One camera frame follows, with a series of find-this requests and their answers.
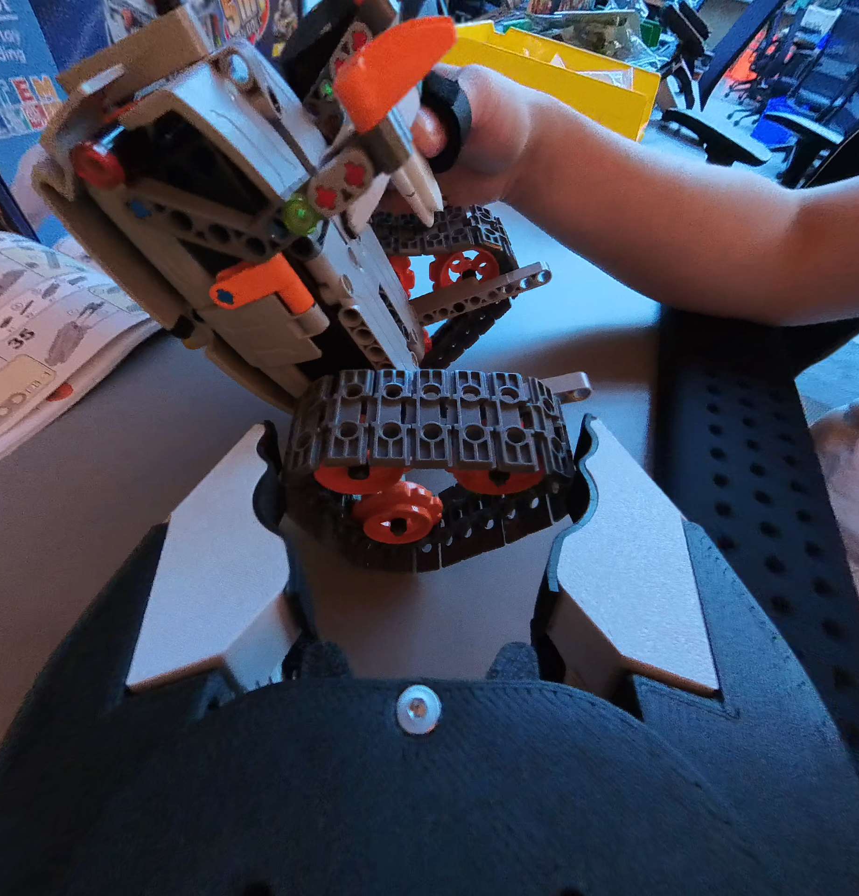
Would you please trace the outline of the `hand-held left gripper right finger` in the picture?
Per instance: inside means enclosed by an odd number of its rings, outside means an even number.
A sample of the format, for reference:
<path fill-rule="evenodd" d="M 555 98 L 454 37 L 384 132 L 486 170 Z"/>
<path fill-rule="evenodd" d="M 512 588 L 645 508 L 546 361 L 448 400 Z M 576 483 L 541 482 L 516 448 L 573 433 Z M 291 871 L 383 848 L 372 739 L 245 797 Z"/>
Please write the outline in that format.
<path fill-rule="evenodd" d="M 599 697 L 627 675 L 715 697 L 682 513 L 591 414 L 575 460 L 573 525 L 552 545 L 532 626 L 542 677 Z"/>

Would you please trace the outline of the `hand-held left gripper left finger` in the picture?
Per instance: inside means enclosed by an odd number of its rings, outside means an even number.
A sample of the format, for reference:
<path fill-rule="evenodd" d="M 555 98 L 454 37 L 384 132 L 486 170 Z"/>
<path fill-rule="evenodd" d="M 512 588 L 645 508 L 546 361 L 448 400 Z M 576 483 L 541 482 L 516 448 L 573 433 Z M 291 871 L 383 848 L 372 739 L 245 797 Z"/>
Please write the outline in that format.
<path fill-rule="evenodd" d="M 129 690 L 218 671 L 248 692 L 298 675 L 315 630 L 304 572 L 279 530 L 285 506 L 278 435 L 260 423 L 169 516 Z"/>

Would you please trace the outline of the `grey orange tracked toy robot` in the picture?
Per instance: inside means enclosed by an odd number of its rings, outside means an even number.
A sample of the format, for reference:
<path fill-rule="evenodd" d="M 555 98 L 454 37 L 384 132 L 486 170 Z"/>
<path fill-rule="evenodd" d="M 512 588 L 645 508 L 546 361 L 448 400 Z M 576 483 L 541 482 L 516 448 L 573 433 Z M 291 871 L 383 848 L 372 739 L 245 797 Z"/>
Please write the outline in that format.
<path fill-rule="evenodd" d="M 444 6 L 328 2 L 271 63 L 156 2 L 77 63 L 33 184 L 144 311 L 292 414 L 279 513 L 352 564 L 423 573 L 593 508 L 566 393 L 455 369 L 547 284 L 436 177 L 471 110 Z"/>

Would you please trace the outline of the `person's right forearm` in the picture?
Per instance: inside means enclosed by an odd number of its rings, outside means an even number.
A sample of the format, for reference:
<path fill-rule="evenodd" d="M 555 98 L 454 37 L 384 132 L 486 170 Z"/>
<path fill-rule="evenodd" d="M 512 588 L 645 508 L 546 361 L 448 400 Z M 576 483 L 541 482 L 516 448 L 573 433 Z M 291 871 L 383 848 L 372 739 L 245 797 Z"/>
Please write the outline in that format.
<path fill-rule="evenodd" d="M 778 325 L 859 316 L 859 176 L 790 190 L 674 160 L 528 94 L 507 200 L 671 308 Z"/>

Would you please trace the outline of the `grey desk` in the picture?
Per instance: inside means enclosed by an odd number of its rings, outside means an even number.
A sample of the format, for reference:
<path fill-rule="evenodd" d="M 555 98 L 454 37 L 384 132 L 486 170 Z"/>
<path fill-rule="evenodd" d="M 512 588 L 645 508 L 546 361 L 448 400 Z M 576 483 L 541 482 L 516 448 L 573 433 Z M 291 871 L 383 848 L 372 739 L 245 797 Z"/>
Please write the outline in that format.
<path fill-rule="evenodd" d="M 585 412 L 647 466 L 659 307 L 496 204 L 520 263 L 550 284 L 465 353 L 468 369 L 586 372 Z M 176 339 L 144 343 L 73 409 L 0 461 L 0 742 L 57 645 L 146 532 L 256 423 L 289 417 Z M 432 574 L 353 567 L 284 519 L 319 635 L 359 678 L 483 678 L 503 644 L 527 642 L 553 538 L 568 523 Z"/>

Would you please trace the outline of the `person's right hand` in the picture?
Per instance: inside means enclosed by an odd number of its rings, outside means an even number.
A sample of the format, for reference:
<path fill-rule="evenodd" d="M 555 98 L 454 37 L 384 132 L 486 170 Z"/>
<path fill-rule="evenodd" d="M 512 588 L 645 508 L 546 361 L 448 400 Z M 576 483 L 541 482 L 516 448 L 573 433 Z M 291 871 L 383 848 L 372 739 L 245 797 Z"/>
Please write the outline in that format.
<path fill-rule="evenodd" d="M 456 82 L 471 110 L 456 165 L 436 176 L 444 200 L 452 206 L 503 202 L 521 210 L 537 96 L 480 65 L 440 63 L 434 73 Z"/>

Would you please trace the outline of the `black perforated chair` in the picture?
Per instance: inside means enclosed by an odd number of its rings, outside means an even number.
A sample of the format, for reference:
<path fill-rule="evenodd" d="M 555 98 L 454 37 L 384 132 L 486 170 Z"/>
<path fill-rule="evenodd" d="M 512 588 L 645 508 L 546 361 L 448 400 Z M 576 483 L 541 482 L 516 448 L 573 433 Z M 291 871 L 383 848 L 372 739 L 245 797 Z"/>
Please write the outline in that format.
<path fill-rule="evenodd" d="M 859 319 L 663 310 L 652 466 L 792 648 L 859 775 L 859 596 L 795 383 L 858 334 Z"/>

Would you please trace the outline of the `yellow storage bin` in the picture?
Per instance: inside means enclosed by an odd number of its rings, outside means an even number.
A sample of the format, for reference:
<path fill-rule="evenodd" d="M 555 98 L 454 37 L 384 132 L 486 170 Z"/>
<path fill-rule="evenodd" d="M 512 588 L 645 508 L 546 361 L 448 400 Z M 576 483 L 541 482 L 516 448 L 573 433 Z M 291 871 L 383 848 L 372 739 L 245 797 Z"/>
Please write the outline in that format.
<path fill-rule="evenodd" d="M 444 63 L 484 66 L 561 100 L 615 133 L 642 139 L 659 91 L 658 73 L 525 30 L 498 31 L 490 21 L 459 25 L 457 33 L 457 42 L 443 57 Z M 631 66 L 635 70 L 634 89 L 620 89 L 548 64 L 556 53 L 568 66 L 579 70 Z"/>

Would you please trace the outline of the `clear plastic bags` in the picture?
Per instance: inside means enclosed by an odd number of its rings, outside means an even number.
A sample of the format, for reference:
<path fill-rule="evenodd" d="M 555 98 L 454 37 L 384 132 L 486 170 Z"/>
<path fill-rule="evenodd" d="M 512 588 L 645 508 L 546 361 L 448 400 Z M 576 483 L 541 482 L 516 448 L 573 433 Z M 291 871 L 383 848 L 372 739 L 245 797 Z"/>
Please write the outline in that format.
<path fill-rule="evenodd" d="M 631 66 L 626 69 L 579 70 L 568 66 L 561 55 L 558 53 L 554 54 L 553 58 L 548 62 L 548 64 L 570 73 L 591 78 L 603 84 L 612 84 L 613 86 L 620 89 L 624 89 L 627 91 L 632 91 L 634 89 L 635 70 Z"/>
<path fill-rule="evenodd" d="M 533 25 L 539 33 L 573 47 L 625 61 L 639 47 L 641 15 L 634 9 L 571 10 L 536 14 Z"/>

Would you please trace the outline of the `open instruction booklet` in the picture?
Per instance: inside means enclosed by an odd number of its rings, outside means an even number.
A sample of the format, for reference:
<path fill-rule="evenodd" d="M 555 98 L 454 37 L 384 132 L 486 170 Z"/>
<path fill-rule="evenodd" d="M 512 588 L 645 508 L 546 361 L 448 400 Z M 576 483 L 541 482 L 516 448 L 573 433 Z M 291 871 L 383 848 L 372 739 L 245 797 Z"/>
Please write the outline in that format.
<path fill-rule="evenodd" d="M 73 238 L 0 231 L 0 461 L 159 330 Z"/>

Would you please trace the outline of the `black office chair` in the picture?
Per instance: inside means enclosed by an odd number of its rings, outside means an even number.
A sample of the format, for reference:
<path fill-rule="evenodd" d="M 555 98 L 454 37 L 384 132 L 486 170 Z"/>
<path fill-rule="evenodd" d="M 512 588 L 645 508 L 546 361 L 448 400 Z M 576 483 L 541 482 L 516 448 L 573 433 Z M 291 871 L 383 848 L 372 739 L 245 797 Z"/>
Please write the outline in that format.
<path fill-rule="evenodd" d="M 726 71 L 781 6 L 780 1 L 747 3 L 745 11 L 712 51 L 712 59 L 698 80 L 694 79 L 693 67 L 704 56 L 710 31 L 686 2 L 669 2 L 661 8 L 662 25 L 677 37 L 675 53 L 661 68 L 661 85 L 667 87 L 667 78 L 673 77 L 684 99 L 684 107 L 664 108 L 661 120 L 694 134 L 710 164 L 729 168 L 740 163 L 759 168 L 771 159 L 771 151 L 758 140 L 725 130 L 704 113 L 704 108 Z"/>
<path fill-rule="evenodd" d="M 841 2 L 841 13 L 817 55 L 763 119 L 786 134 L 778 149 L 789 156 L 779 182 L 801 185 L 818 160 L 859 129 L 859 2 Z"/>

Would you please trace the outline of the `blue robot kit box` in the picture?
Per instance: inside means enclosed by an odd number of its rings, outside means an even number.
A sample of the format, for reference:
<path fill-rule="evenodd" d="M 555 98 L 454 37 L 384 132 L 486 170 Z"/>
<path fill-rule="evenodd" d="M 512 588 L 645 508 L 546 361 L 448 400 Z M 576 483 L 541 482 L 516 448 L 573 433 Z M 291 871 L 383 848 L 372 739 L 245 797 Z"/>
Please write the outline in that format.
<path fill-rule="evenodd" d="M 48 247 L 93 235 L 150 260 L 281 255 L 308 232 L 304 117 L 280 56 L 304 2 L 0 2 L 0 198 Z"/>

